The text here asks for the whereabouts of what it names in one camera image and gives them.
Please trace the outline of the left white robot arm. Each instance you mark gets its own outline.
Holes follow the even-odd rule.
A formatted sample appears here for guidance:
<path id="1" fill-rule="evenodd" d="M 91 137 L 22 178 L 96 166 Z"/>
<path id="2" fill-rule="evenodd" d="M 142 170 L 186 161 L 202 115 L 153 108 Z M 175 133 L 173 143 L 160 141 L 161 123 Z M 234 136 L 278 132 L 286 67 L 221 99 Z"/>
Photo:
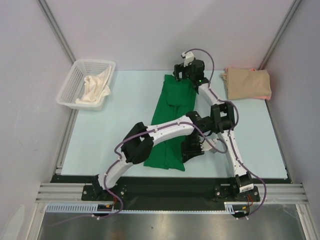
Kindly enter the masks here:
<path id="1" fill-rule="evenodd" d="M 203 155 L 206 146 L 209 146 L 209 150 L 217 151 L 217 141 L 205 135 L 206 132 L 212 131 L 213 127 L 210 117 L 202 118 L 196 111 L 161 124 L 146 126 L 143 122 L 136 123 L 115 147 L 115 162 L 104 173 L 93 178 L 93 194 L 100 200 L 107 199 L 120 177 L 132 166 L 145 162 L 152 149 L 163 142 L 185 137 L 181 144 L 183 163 Z"/>

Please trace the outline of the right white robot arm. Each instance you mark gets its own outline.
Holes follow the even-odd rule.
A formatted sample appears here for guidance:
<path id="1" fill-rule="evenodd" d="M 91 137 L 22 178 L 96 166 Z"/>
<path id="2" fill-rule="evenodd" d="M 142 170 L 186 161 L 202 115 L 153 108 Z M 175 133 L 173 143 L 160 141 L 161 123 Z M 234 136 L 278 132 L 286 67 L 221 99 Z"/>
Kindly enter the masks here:
<path id="1" fill-rule="evenodd" d="M 202 96 L 210 105 L 210 116 L 201 118 L 195 111 L 186 115 L 195 121 L 202 133 L 216 134 L 218 140 L 225 144 L 226 156 L 233 170 L 231 178 L 231 196 L 242 201 L 254 189 L 252 176 L 242 167 L 242 158 L 235 141 L 234 128 L 238 124 L 235 114 L 239 112 L 232 102 L 220 99 L 210 87 L 210 81 L 204 74 L 205 64 L 202 60 L 194 59 L 190 63 L 180 63 L 174 66 L 173 75 L 177 81 L 190 80 L 197 94 Z"/>

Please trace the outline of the green t shirt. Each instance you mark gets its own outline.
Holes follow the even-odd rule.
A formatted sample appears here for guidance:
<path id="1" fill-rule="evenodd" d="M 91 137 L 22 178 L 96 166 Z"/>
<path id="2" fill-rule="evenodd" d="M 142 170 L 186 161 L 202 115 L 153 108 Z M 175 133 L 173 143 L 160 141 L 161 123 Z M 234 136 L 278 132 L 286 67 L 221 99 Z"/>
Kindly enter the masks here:
<path id="1" fill-rule="evenodd" d="M 196 91 L 190 80 L 177 81 L 173 75 L 166 74 L 151 124 L 163 124 L 176 120 L 194 110 Z M 152 148 L 145 167 L 185 171 L 182 161 L 181 144 L 184 136 L 161 142 Z"/>

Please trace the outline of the white plastic basket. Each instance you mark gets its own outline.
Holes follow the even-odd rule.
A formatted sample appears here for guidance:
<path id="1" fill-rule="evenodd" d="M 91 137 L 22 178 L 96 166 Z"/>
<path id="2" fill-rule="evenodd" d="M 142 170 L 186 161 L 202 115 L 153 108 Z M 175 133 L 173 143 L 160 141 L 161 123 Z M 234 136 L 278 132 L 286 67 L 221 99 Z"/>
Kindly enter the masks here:
<path id="1" fill-rule="evenodd" d="M 74 110 L 101 111 L 105 103 L 104 96 L 97 104 L 82 104 L 77 103 L 76 100 L 82 98 L 85 93 L 85 77 L 97 76 L 107 68 L 110 68 L 109 78 L 106 82 L 106 85 L 109 87 L 116 68 L 115 62 L 101 59 L 76 60 L 56 97 L 57 104 Z"/>

